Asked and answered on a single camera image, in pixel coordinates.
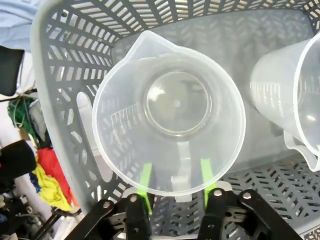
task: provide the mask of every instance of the black chair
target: black chair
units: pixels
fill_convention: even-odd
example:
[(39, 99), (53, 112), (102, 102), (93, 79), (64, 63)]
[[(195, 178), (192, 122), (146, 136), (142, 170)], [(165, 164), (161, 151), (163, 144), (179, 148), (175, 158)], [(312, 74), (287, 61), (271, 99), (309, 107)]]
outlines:
[(0, 46), (0, 94), (11, 97), (16, 93), (24, 53), (24, 50)]

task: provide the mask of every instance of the laundry basket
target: laundry basket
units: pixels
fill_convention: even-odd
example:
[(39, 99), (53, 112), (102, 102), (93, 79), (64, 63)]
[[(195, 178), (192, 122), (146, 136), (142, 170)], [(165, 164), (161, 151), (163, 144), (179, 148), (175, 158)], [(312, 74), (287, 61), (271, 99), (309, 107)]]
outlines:
[[(107, 72), (139, 33), (151, 30), (209, 55), (231, 75), (245, 101), (249, 130), (222, 180), (237, 193), (257, 190), (299, 234), (312, 239), (317, 231), (309, 232), (320, 224), (320, 176), (287, 150), (282, 131), (259, 114), (248, 93), (251, 70), (260, 57), (312, 38), (319, 28), (318, 0), (47, 1), (31, 33), (36, 84), (52, 144), (82, 210), (88, 212), (101, 198), (118, 201), (130, 187), (101, 160), (90, 111)], [(79, 99), (88, 101), (89, 114), (83, 114)], [(117, 99), (109, 104), (116, 105)], [(128, 158), (130, 164), (134, 152)], [(132, 165), (132, 171), (140, 169)], [(203, 213), (201, 193), (188, 203), (158, 196), (153, 233), (196, 234)], [(225, 225), (225, 237), (246, 239), (232, 223)]]

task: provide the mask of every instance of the bolt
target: bolt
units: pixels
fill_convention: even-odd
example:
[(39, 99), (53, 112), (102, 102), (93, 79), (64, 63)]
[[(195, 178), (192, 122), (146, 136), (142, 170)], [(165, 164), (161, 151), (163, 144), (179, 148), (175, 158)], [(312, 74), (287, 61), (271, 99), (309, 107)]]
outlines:
[(248, 193), (248, 192), (245, 192), (245, 193), (242, 195), (242, 197), (243, 197), (244, 199), (250, 199), (250, 198), (251, 198), (251, 194)]
[(215, 195), (216, 197), (219, 197), (219, 196), (222, 195), (222, 191), (220, 191), (220, 190), (215, 190), (215, 191), (213, 192), (213, 195)]
[(106, 201), (106, 202), (103, 204), (103, 208), (104, 208), (104, 209), (107, 209), (108, 207), (110, 207), (110, 202)]
[(136, 195), (133, 195), (132, 197), (130, 197), (130, 201), (131, 201), (131, 202), (137, 201), (137, 196), (136, 196)]

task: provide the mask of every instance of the clear plastic measuring cup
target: clear plastic measuring cup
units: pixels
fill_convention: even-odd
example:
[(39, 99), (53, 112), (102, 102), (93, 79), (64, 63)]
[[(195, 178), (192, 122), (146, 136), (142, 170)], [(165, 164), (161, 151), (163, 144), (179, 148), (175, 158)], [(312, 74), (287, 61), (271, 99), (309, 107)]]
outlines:
[(319, 38), (266, 54), (250, 83), (258, 111), (283, 128), (286, 146), (299, 151), (314, 172), (320, 170)]
[(101, 83), (92, 125), (118, 176), (149, 193), (178, 197), (228, 171), (246, 117), (236, 85), (216, 62), (145, 31)]

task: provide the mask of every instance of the green cloth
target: green cloth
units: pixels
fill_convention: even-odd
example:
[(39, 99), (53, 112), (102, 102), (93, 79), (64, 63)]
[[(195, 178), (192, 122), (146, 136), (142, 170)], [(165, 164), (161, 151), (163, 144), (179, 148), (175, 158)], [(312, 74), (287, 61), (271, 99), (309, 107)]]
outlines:
[(35, 99), (31, 97), (21, 97), (19, 99), (9, 101), (8, 115), (16, 128), (24, 128), (33, 139), (37, 139), (36, 131), (33, 128), (29, 116), (29, 106)]

